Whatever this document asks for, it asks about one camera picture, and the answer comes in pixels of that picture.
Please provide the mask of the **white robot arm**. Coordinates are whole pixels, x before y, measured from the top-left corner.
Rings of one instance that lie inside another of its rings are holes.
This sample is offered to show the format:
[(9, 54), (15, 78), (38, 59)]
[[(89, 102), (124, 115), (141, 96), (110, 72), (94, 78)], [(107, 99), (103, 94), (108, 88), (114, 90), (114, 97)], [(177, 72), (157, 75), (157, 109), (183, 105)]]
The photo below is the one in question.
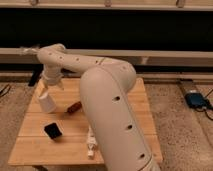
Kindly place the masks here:
[(69, 54), (61, 44), (37, 51), (46, 87), (61, 82), (63, 69), (81, 74), (79, 94), (108, 171), (161, 171), (127, 94), (136, 83), (131, 63)]

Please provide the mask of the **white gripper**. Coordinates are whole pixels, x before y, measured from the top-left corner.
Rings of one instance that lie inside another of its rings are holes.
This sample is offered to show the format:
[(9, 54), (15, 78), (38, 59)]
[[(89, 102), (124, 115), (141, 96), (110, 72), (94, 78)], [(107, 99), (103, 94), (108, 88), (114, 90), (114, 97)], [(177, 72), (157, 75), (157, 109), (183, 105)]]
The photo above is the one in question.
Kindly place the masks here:
[[(42, 71), (43, 82), (47, 86), (57, 85), (61, 90), (64, 90), (63, 83), (61, 82), (62, 73), (60, 67), (53, 67), (45, 65)], [(43, 83), (39, 84), (37, 87), (37, 95), (42, 96), (47, 91), (47, 86)]]

